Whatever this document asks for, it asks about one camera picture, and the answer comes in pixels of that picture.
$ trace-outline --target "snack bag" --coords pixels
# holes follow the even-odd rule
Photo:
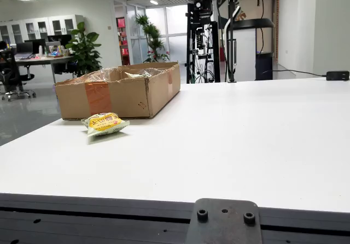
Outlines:
[[[95,114],[82,119],[81,122],[87,127],[87,137],[118,132],[130,124],[129,121],[121,120],[115,113]]]

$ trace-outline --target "black office chair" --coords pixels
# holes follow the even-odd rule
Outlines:
[[[2,100],[5,100],[6,97],[8,101],[11,101],[13,95],[27,95],[28,98],[36,97],[36,93],[32,90],[23,90],[23,83],[16,64],[14,51],[5,50],[0,51],[0,81],[5,87],[5,96],[2,97]]]
[[[7,43],[3,40],[0,40],[0,51],[5,50],[7,48]],[[1,92],[1,86],[0,86],[0,95],[4,95],[5,92]]]

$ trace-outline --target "gray floor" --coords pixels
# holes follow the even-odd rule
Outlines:
[[[220,63],[221,81],[225,79],[225,64]],[[26,73],[26,69],[20,68],[21,74]],[[53,76],[51,67],[34,66],[31,73],[35,75],[24,88],[32,89],[37,93],[37,98],[17,99],[11,102],[0,101],[0,146],[27,133],[30,133],[44,125],[52,123],[61,118],[60,106],[53,88]],[[180,67],[181,83],[186,83],[186,69]],[[60,82],[71,78],[71,74],[56,75],[56,81]],[[275,79],[295,78],[292,73],[278,73]]]

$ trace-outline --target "potted plant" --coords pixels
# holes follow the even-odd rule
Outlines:
[[[142,30],[146,36],[146,41],[148,46],[152,51],[148,51],[147,59],[144,62],[159,62],[159,61],[169,61],[169,52],[165,54],[160,53],[164,50],[164,43],[160,39],[159,29],[149,21],[147,15],[137,15],[136,24],[142,26]]]
[[[80,22],[77,28],[77,30],[72,30],[73,37],[66,44],[66,48],[74,51],[73,60],[77,62],[75,74],[80,77],[101,69],[101,62],[98,60],[101,58],[100,53],[95,50],[95,47],[100,47],[101,44],[95,43],[99,36],[98,33],[86,33],[84,22]]]

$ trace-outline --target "window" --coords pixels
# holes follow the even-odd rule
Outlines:
[[[131,33],[131,49],[133,64],[142,63],[147,59],[148,51],[147,40],[142,28],[137,28],[135,23],[135,13],[143,15],[144,12],[159,30],[164,42],[164,50],[160,53],[165,54],[170,51],[170,61],[180,63],[180,73],[182,82],[186,82],[186,41],[187,41],[187,5],[172,7],[155,7],[144,10],[140,7],[127,6],[128,27]]]
[[[186,33],[187,32],[187,5],[165,7],[168,21],[168,33]]]
[[[164,8],[147,9],[146,14],[161,34],[166,34]]]

